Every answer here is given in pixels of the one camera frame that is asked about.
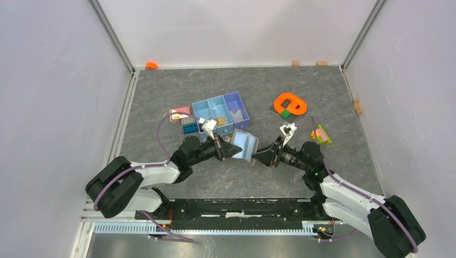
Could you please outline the gold card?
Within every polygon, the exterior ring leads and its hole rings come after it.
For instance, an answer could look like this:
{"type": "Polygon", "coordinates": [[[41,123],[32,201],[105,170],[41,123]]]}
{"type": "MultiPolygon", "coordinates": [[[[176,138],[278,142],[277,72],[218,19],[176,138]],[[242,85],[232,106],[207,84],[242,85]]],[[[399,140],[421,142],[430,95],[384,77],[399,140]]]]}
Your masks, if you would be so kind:
{"type": "Polygon", "coordinates": [[[216,121],[216,126],[217,127],[222,127],[222,126],[225,126],[227,124],[225,117],[216,118],[215,121],[216,121]]]}

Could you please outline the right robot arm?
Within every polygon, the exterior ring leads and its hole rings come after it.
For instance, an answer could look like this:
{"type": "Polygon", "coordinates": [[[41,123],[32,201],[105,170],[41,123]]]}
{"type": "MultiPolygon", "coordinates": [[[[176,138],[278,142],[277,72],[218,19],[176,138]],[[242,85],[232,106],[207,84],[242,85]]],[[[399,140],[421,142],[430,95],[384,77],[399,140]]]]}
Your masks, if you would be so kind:
{"type": "Polygon", "coordinates": [[[268,167],[287,164],[304,171],[305,185],[315,192],[310,205],[317,219],[339,219],[373,240],[385,257],[406,257],[418,252],[426,234],[406,202],[399,196],[368,192],[341,178],[325,163],[320,145],[307,141],[291,148],[278,137],[252,158],[268,167]]]}

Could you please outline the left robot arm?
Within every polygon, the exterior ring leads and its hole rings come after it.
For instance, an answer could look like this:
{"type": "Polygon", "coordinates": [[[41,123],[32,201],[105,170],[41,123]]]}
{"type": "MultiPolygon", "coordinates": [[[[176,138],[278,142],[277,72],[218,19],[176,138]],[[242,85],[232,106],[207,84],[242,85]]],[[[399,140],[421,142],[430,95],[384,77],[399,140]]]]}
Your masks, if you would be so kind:
{"type": "Polygon", "coordinates": [[[241,147],[226,142],[218,134],[205,142],[188,136],[169,161],[137,163],[124,156],[114,158],[89,181],[85,191],[94,202],[93,209],[106,219],[124,210],[144,210],[162,219],[168,214],[169,205],[156,184],[181,183],[193,173],[194,165],[212,158],[224,161],[240,152],[241,147]]]}

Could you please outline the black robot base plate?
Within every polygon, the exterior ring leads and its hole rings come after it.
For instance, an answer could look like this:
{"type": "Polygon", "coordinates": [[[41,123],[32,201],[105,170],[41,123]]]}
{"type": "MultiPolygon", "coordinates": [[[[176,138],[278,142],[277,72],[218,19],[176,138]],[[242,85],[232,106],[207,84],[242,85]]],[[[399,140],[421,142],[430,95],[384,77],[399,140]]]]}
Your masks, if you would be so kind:
{"type": "Polygon", "coordinates": [[[297,230],[304,221],[334,221],[316,197],[165,199],[149,216],[174,230],[297,230]]]}

